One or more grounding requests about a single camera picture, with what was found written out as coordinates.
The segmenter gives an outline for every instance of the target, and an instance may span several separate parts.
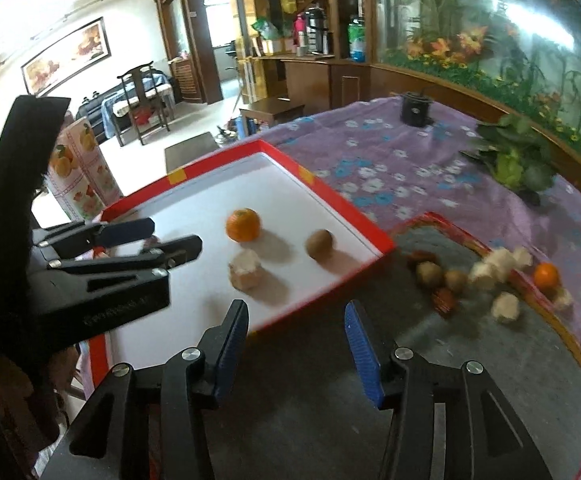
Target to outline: peeled garlic bulb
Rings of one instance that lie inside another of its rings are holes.
[[[495,268],[495,277],[501,283],[505,283],[508,280],[508,275],[516,264],[513,254],[503,247],[488,254],[483,261],[485,264],[490,264]]]
[[[502,292],[493,301],[491,314],[500,323],[511,323],[520,317],[520,300],[510,292]]]
[[[491,264],[478,262],[473,265],[469,274],[469,283],[482,290],[492,290],[497,282],[497,270]]]
[[[262,263],[252,249],[241,251],[228,264],[230,284],[237,290],[248,290],[262,279]]]
[[[533,257],[526,247],[516,247],[513,251],[513,258],[517,270],[526,270],[533,265]]]
[[[557,312],[564,312],[573,306],[573,296],[571,293],[568,292],[563,286],[561,286],[557,293],[555,294],[555,298],[553,298],[553,308]]]

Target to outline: thermos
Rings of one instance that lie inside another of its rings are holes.
[[[327,17],[320,7],[310,7],[306,12],[306,36],[309,40],[309,52],[327,54],[324,51],[324,36],[328,33]]]
[[[424,128],[428,123],[428,108],[432,102],[423,93],[406,92],[402,101],[401,121],[408,126]]]

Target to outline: black container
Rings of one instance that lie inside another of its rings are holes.
[[[433,102],[424,94],[406,92],[403,96],[401,120],[408,126],[423,128],[428,124],[428,108]]]

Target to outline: green plant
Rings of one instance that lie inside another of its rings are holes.
[[[461,152],[483,163],[493,178],[514,192],[539,192],[552,187],[555,168],[551,147],[524,117],[504,115],[497,124],[477,126],[475,152]]]

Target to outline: stool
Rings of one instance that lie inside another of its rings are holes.
[[[248,132],[249,119],[257,119],[268,123],[269,126],[287,123],[304,115],[304,105],[278,97],[268,97],[250,105],[243,105],[239,107],[239,111],[244,131]]]

